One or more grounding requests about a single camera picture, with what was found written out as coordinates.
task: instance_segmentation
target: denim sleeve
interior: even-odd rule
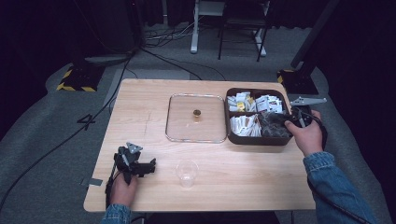
[[[376,223],[372,210],[345,174],[335,166],[334,156],[317,152],[304,158],[308,179],[316,191],[347,211]],[[318,223],[358,223],[322,201],[315,193]]]
[[[131,224],[134,218],[142,217],[141,214],[133,213],[123,204],[111,204],[102,218],[101,224]]]

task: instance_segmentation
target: glass cup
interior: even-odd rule
[[[176,175],[183,188],[191,188],[198,175],[198,165],[194,161],[180,161],[176,168]]]

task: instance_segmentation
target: brown box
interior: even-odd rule
[[[239,92],[243,91],[249,91],[250,96],[253,97],[253,99],[257,99],[263,95],[273,95],[279,98],[279,100],[282,101],[282,107],[283,110],[286,111],[287,114],[289,114],[288,107],[285,103],[285,98],[280,93],[279,91],[274,91],[274,90],[257,90],[257,89],[239,89],[239,88],[232,88],[227,91],[227,97],[228,96],[235,96]],[[228,99],[225,99],[225,113],[226,113],[226,123],[227,123],[227,135],[228,139],[234,144],[237,145],[262,145],[262,146],[285,146],[289,140],[291,139],[290,137],[268,137],[268,136],[262,136],[262,137],[248,137],[248,136],[238,136],[235,133],[231,131],[231,123],[230,123],[230,118],[236,116],[252,116],[254,114],[259,114],[260,112],[233,112],[230,111],[230,106],[228,104]]]

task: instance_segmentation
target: gray carpet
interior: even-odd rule
[[[153,53],[181,62],[171,61],[193,72],[190,79],[230,81],[273,81],[276,71],[290,68],[290,62],[309,33],[309,29],[273,29],[266,39],[267,56],[256,62],[254,46],[225,45],[221,60],[217,59],[218,31],[202,29],[197,54],[190,54],[191,36],[173,40],[163,47],[147,48]],[[107,67],[98,92],[56,91],[70,64],[66,64],[47,81],[48,95],[30,107],[9,130],[0,143],[0,195],[37,159],[59,146],[82,127],[77,121],[101,110],[108,94],[114,90],[114,80],[123,64]],[[158,76],[158,70],[185,71],[139,51],[128,64],[128,70]],[[184,78],[185,76],[162,76]],[[362,158],[356,141],[338,114],[328,95],[326,78],[317,69],[312,74],[319,95],[328,102],[313,106],[322,114],[329,132],[326,149],[334,154],[339,166],[372,206],[378,223],[391,223],[380,185]],[[291,100],[298,95],[289,95]],[[95,118],[87,131],[81,131],[34,166],[7,197],[0,214],[0,223],[99,223],[103,213],[88,213],[83,209],[86,187],[83,179],[92,176],[110,118],[110,108]],[[290,223],[290,211],[276,212],[281,223]],[[294,221],[316,223],[314,211],[295,211]]]

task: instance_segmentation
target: metal chair leg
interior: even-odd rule
[[[222,49],[222,42],[223,42],[223,33],[224,33],[224,25],[220,29],[220,46],[219,46],[219,57],[218,60],[220,60],[221,57],[221,49]]]
[[[262,56],[262,48],[264,47],[264,40],[265,37],[267,36],[267,27],[264,29],[264,34],[262,35],[262,43],[260,44],[260,49],[259,49],[259,56],[257,57],[257,62],[260,61],[260,57]]]

